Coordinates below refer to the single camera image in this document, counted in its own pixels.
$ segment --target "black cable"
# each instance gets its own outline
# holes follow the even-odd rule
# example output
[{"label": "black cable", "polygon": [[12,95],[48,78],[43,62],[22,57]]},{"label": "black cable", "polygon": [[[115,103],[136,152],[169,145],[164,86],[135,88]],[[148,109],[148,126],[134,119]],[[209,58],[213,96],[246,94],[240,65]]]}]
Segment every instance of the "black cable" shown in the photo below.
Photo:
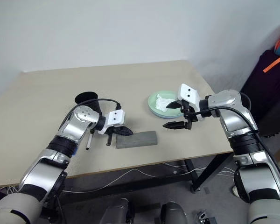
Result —
[{"label": "black cable", "polygon": [[63,119],[63,121],[61,122],[61,125],[59,126],[58,129],[61,128],[61,126],[66,122],[66,120],[69,118],[69,116],[71,115],[71,113],[73,113],[73,111],[78,107],[78,106],[81,106],[81,105],[85,105],[85,104],[88,104],[88,103],[91,103],[91,102],[94,102],[94,101],[112,101],[114,103],[116,103],[116,110],[120,110],[121,109],[121,105],[119,102],[117,102],[116,100],[114,99],[105,99],[105,98],[101,98],[101,99],[89,99],[89,100],[86,100],[86,101],[83,101],[79,104],[77,104],[76,106],[74,106],[70,112],[67,113],[67,115],[65,116],[65,118]]},{"label": "black cable", "polygon": [[64,224],[67,224],[67,222],[66,222],[66,218],[65,218],[65,213],[64,213],[64,210],[63,210],[63,208],[62,208],[62,206],[61,206],[59,196],[57,196],[57,197],[56,197],[56,200],[57,200],[57,203],[58,203],[58,206],[59,206],[60,212],[61,212],[62,222],[63,222]]},{"label": "black cable", "polygon": [[247,101],[248,101],[248,110],[250,111],[251,110],[251,105],[252,105],[250,98],[248,97],[247,94],[245,94],[243,92],[240,92],[240,94],[241,94],[242,97],[245,97],[247,99]]},{"label": "black cable", "polygon": [[240,116],[249,126],[249,128],[251,129],[252,133],[255,135],[256,139],[258,140],[258,142],[262,145],[263,149],[269,154],[269,156],[271,157],[273,163],[275,164],[275,167],[277,168],[278,172],[280,173],[280,168],[278,163],[276,162],[274,155],[271,153],[271,151],[269,150],[269,148],[266,146],[266,144],[262,141],[262,139],[259,137],[258,132],[256,131],[256,129],[253,127],[253,125],[251,124],[251,122],[249,121],[248,118],[246,118],[241,112],[239,112],[238,110],[231,108],[231,107],[227,107],[227,106],[217,106],[217,107],[213,107],[210,109],[205,109],[199,112],[195,112],[192,113],[190,112],[189,115],[198,115],[201,113],[205,113],[205,112],[211,112],[211,111],[215,111],[215,110],[228,110],[228,111],[232,111],[235,112],[238,116]]}]

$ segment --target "stack of plates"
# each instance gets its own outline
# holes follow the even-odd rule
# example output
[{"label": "stack of plates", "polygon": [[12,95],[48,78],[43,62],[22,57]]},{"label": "stack of plates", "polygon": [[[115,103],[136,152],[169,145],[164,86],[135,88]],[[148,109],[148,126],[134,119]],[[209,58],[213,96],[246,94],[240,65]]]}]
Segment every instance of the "stack of plates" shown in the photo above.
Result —
[{"label": "stack of plates", "polygon": [[176,99],[177,93],[174,91],[158,91],[150,95],[148,98],[148,106],[153,114],[160,118],[173,119],[182,116],[181,109],[168,109],[166,112],[160,111],[155,108],[155,102],[157,100],[157,95],[160,95],[162,98],[167,99]]}]

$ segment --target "black metal table frame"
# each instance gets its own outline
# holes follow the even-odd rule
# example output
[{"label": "black metal table frame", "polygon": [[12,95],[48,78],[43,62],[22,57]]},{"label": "black metal table frame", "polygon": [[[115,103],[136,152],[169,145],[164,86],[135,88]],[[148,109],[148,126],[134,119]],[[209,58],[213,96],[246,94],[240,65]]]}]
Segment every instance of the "black metal table frame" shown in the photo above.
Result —
[{"label": "black metal table frame", "polygon": [[[196,193],[197,191],[200,190],[200,188],[203,185],[205,185],[209,180],[211,180],[214,176],[216,176],[232,160],[233,160],[233,153],[217,154],[215,158],[210,162],[210,164],[206,167],[206,169],[200,174],[199,177],[196,171],[193,171],[185,175],[177,175],[168,178],[154,177],[146,180],[114,185],[89,193],[83,193],[83,194],[62,193],[60,197],[61,205],[86,201],[98,197],[104,197],[109,195],[132,192],[136,190],[153,188],[161,185],[166,185],[175,182],[182,182],[182,181],[191,181],[192,184],[190,187],[190,191],[192,193]],[[184,160],[184,162],[188,172],[195,169],[191,159]],[[41,217],[50,219],[52,221],[52,220],[56,220],[58,218],[58,215],[56,213],[56,209],[44,208]]]}]

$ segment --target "white wall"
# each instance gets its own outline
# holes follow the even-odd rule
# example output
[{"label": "white wall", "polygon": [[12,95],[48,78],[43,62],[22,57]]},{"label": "white wall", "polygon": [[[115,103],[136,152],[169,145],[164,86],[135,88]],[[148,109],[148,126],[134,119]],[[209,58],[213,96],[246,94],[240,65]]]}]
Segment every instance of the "white wall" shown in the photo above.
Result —
[{"label": "white wall", "polygon": [[20,71],[179,59],[239,90],[279,37],[280,0],[0,0],[0,94]]}]

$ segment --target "orange strap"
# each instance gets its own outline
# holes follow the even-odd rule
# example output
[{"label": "orange strap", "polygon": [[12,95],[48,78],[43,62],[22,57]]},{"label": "orange strap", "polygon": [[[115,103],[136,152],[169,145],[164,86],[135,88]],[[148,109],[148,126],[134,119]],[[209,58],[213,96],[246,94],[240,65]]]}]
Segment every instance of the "orange strap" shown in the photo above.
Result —
[{"label": "orange strap", "polygon": [[265,69],[263,69],[263,72],[267,73],[272,67],[274,67],[278,63],[280,63],[280,58],[278,58],[276,61],[274,61],[269,66],[267,66]]}]

